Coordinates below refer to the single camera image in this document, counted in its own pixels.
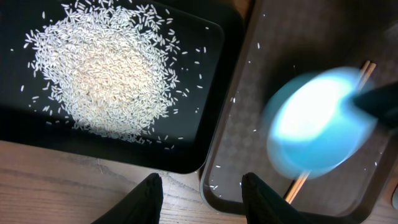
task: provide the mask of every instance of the blue bowl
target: blue bowl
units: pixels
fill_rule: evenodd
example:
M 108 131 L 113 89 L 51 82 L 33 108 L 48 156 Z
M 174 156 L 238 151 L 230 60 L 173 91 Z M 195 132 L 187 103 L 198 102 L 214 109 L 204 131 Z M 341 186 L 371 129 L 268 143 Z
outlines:
M 357 109 L 359 70 L 341 67 L 291 80 L 268 102 L 264 124 L 275 169 L 294 179 L 333 170 L 367 140 L 376 118 Z

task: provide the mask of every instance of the uncooked white rice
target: uncooked white rice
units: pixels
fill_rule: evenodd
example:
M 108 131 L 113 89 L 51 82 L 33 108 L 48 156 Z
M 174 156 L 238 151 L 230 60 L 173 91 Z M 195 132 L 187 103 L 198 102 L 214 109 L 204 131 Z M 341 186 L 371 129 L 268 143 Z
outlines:
M 77 1 L 74 9 L 63 4 L 67 17 L 44 26 L 43 32 L 26 34 L 24 47 L 33 42 L 36 61 L 30 67 L 34 77 L 40 70 L 52 82 L 49 99 L 58 101 L 72 116 L 75 129 L 138 141 L 143 128 L 168 117 L 168 107 L 178 101 L 165 94 L 179 82 L 177 77 L 169 80 L 175 70 L 165 64 L 167 51 L 177 53 L 175 45 L 170 42 L 166 50 L 157 48 L 156 44 L 166 45 L 158 34 L 165 20 L 155 16 L 153 6 L 130 10 L 113 6 L 112 0 L 98 3 L 101 6 L 86 7 Z M 173 36 L 172 42 L 179 40 Z

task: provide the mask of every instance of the wooden chopsticks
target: wooden chopsticks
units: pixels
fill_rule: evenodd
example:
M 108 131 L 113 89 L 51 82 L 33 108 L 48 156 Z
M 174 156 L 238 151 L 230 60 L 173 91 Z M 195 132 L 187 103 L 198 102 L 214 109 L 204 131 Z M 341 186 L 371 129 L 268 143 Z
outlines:
M 373 70 L 376 68 L 375 63 L 371 63 L 369 60 L 365 62 L 364 66 L 361 69 L 359 83 L 358 83 L 358 90 L 361 90 L 365 83 L 371 76 Z M 287 203 L 292 203 L 298 192 L 300 191 L 301 187 L 307 180 L 308 176 L 310 175 L 310 171 L 302 172 L 300 177 L 292 184 L 291 188 L 287 191 L 285 196 L 285 201 Z

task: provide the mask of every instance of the wooden table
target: wooden table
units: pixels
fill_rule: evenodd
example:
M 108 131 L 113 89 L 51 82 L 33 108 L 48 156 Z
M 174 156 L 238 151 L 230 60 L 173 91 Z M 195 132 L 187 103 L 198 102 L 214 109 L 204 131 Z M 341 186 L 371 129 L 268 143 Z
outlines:
M 163 180 L 160 223 L 238 224 L 203 202 L 197 173 L 188 175 L 0 141 L 0 223 L 91 223 L 152 172 Z M 391 206 L 398 166 L 366 223 L 398 223 Z

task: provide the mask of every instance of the black tray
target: black tray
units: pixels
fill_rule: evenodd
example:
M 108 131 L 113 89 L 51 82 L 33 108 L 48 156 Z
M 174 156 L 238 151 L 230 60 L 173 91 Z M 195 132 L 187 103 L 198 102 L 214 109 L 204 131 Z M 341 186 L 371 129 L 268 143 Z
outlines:
M 173 107 L 178 108 L 178 114 L 157 120 L 154 125 L 155 133 L 145 136 L 147 139 L 157 140 L 159 135 L 164 143 L 140 145 L 101 138 L 72 130 L 71 123 L 63 124 L 62 119 L 66 114 L 58 115 L 59 105 L 48 100 L 48 92 L 42 91 L 47 81 L 41 78 L 39 72 L 37 78 L 33 78 L 32 69 L 27 68 L 28 61 L 34 58 L 34 51 L 23 49 L 25 33 L 29 33 L 31 29 L 42 30 L 39 28 L 49 24 L 50 19 L 63 19 L 65 13 L 60 4 L 69 2 L 72 1 L 0 2 L 0 139 L 172 172 L 189 173 L 197 170 L 208 154 L 234 61 L 243 41 L 243 23 L 240 24 L 241 29 L 239 26 L 235 29 L 235 33 L 239 34 L 232 38 L 233 41 L 226 41 L 224 44 L 225 28 L 213 22 L 157 2 L 116 2 L 115 5 L 131 9 L 135 9 L 136 4 L 153 4 L 162 17 L 167 16 L 164 10 L 167 8 L 170 17 L 174 19 L 169 28 L 175 30 L 177 39 L 181 41 L 181 49 L 189 52 L 187 55 L 179 55 L 174 65 L 181 81 L 177 89 L 188 88 L 188 98 L 179 98 L 180 101 Z M 41 17 L 43 11 L 46 13 L 45 19 Z M 217 15 L 215 21 L 220 21 L 220 15 Z M 229 54 L 226 51 L 221 53 L 223 49 L 227 49 L 228 44 L 234 44 L 232 49 L 227 50 Z M 207 49 L 206 54 L 203 54 L 203 47 Z M 201 49 L 202 53 L 195 52 L 196 48 Z M 200 66 L 193 63 L 196 60 L 201 62 Z M 202 80 L 199 80 L 199 73 L 202 74 Z M 23 92 L 20 91 L 21 85 L 25 85 Z M 196 85 L 203 86 L 203 89 L 199 90 Z M 32 103 L 32 97 L 36 95 L 40 98 Z M 47 105 L 53 109 L 52 117 L 41 112 Z M 45 124 L 46 121 L 55 124 L 55 120 L 60 120 L 60 124 Z M 164 147 L 173 144 L 175 147 L 172 150 L 164 150 Z

